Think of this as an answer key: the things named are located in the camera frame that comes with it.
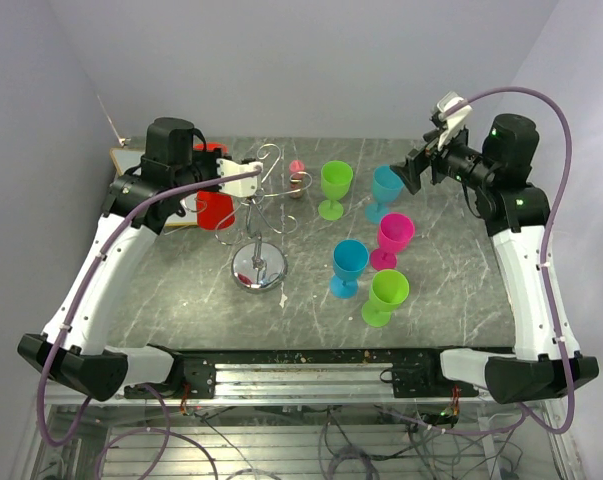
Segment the red wine glass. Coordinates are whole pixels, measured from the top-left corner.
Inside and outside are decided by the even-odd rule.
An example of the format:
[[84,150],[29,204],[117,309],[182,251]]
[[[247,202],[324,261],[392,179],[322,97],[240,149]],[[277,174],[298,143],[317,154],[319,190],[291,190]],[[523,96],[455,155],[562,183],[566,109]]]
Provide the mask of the red wine glass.
[[[223,148],[227,157],[228,148],[221,143],[198,143],[194,149],[206,150],[208,147]],[[204,230],[215,230],[229,227],[234,222],[233,201],[228,195],[220,192],[219,186],[200,189],[195,194],[195,211],[197,214],[197,225]]]

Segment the magenta wine glass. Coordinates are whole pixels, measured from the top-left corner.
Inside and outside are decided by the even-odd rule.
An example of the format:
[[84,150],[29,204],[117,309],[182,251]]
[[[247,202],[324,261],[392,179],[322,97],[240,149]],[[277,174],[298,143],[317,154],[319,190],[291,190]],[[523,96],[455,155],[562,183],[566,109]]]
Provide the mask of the magenta wine glass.
[[412,220],[397,212],[385,215],[377,231],[377,248],[370,254],[370,264],[377,270],[394,269],[397,255],[406,249],[416,232]]

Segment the blue wine glass front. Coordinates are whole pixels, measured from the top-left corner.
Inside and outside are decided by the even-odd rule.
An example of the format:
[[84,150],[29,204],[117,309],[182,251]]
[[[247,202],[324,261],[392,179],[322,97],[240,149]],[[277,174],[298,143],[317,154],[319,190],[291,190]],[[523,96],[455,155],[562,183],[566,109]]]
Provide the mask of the blue wine glass front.
[[334,275],[329,287],[331,293],[341,299],[352,298],[358,290],[358,279],[369,261],[367,247],[356,239],[339,242],[332,256]]

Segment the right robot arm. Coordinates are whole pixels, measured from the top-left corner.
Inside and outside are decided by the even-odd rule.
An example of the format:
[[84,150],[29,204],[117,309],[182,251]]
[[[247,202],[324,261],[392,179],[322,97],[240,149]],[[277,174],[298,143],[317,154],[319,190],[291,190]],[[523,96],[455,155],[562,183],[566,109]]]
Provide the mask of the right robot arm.
[[493,246],[515,322],[510,354],[468,348],[446,349],[421,373],[423,387],[440,396],[457,381],[485,389],[500,404],[562,398],[599,374],[595,357],[585,356],[559,304],[550,250],[550,205],[529,182],[539,143],[535,123],[518,114],[499,114],[481,150],[469,144],[463,123],[434,115],[434,130],[404,164],[392,166],[408,191],[417,193],[421,175],[432,184],[450,178],[476,196],[476,215]]

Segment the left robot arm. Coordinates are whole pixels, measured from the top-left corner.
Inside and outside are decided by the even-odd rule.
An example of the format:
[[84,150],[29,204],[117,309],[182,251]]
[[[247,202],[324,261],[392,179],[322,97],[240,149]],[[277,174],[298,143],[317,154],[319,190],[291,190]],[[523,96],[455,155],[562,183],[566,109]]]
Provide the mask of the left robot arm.
[[202,133],[189,121],[160,117],[149,125],[137,165],[114,180],[89,253],[70,291],[39,334],[26,334],[18,354],[40,374],[92,399],[110,399],[120,388],[149,383],[163,397],[184,387],[185,373],[165,348],[117,349],[107,344],[113,316],[136,267],[181,211],[178,195],[163,191],[216,177],[216,157],[193,148]]

